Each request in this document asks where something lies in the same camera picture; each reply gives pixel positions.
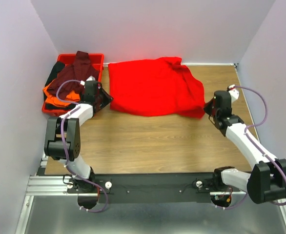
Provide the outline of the bright red t shirt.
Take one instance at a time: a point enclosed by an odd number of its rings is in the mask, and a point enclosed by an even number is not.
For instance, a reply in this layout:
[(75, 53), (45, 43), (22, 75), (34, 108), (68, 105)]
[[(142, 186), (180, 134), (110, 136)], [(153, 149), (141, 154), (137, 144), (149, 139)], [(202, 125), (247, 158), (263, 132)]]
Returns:
[(145, 117), (204, 116), (204, 86), (179, 57), (110, 63), (111, 110)]

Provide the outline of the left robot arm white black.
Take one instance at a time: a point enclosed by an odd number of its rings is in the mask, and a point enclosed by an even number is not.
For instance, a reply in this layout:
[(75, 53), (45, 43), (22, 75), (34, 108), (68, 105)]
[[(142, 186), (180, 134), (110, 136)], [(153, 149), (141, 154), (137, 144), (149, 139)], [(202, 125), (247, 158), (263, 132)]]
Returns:
[[(62, 87), (72, 82), (84, 89), (80, 101), (69, 101), (60, 97)], [(74, 79), (65, 81), (58, 88), (56, 98), (75, 107), (59, 117), (48, 119), (44, 154), (62, 163), (72, 178), (78, 180), (78, 187), (83, 192), (91, 192), (95, 187), (98, 191), (105, 192), (105, 189), (95, 182), (92, 167), (81, 156), (80, 127), (110, 104), (113, 98), (103, 89), (101, 82), (92, 78), (87, 81)]]

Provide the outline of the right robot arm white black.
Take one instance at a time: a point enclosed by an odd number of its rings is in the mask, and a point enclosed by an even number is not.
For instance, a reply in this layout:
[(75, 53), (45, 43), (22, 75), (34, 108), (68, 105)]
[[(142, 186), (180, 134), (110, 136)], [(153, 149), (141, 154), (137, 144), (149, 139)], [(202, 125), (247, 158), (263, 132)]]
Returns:
[(221, 134), (230, 140), (246, 158), (252, 168), (251, 173), (234, 167), (214, 170), (212, 187), (222, 191), (235, 187), (246, 193), (250, 199), (261, 204), (286, 205), (286, 159), (278, 159), (268, 151), (249, 131), (250, 126), (232, 113), (232, 103), (239, 97), (238, 87), (214, 92), (213, 98), (205, 104), (204, 111)]

